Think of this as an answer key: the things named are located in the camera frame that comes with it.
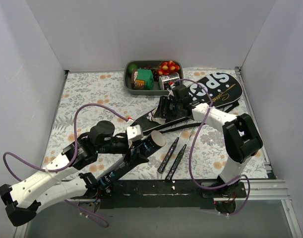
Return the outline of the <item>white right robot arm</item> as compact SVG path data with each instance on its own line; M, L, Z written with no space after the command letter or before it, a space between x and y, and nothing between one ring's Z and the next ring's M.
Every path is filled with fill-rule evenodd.
M160 98L153 118L166 120L178 113L199 122L199 129L208 125L223 134L228 154L225 167L214 185L202 186L196 183L196 186L203 190L217 191L222 197L230 196L235 191L234 184L244 176L247 163L263 146L251 116L236 116L213 107L212 103L193 100L185 85L173 87L168 96Z

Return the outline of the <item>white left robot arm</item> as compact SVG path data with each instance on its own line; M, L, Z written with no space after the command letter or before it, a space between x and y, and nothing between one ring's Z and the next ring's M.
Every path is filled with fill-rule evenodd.
M11 223L21 226L31 221L42 209L72 197L95 197L136 166L147 163L152 154L152 135L142 137L140 126L130 126L126 132L114 134L113 123L103 120L70 144L49 164L32 176L13 185L0 187L0 196ZM114 165L99 178L81 173L85 166L97 161L99 154L121 154ZM79 173L78 177L62 179Z

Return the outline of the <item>black shuttlecock tube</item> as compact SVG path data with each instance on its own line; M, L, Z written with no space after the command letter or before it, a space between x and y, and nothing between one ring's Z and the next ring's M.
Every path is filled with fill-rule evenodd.
M97 178L98 189L105 190L136 166L148 163L148 158L164 147L165 144L166 139L164 135L156 130L152 131L146 138L134 142L133 149L126 152L122 158Z

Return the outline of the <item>white feather shuttlecock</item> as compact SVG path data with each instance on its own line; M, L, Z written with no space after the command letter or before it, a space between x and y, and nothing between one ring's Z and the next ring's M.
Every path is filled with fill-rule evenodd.
M160 118L160 117L156 117L155 114L156 114L156 111L157 109L154 109L150 114L150 120L153 121L153 122L156 122L158 124L165 124L166 123L166 119L163 119L163 118Z

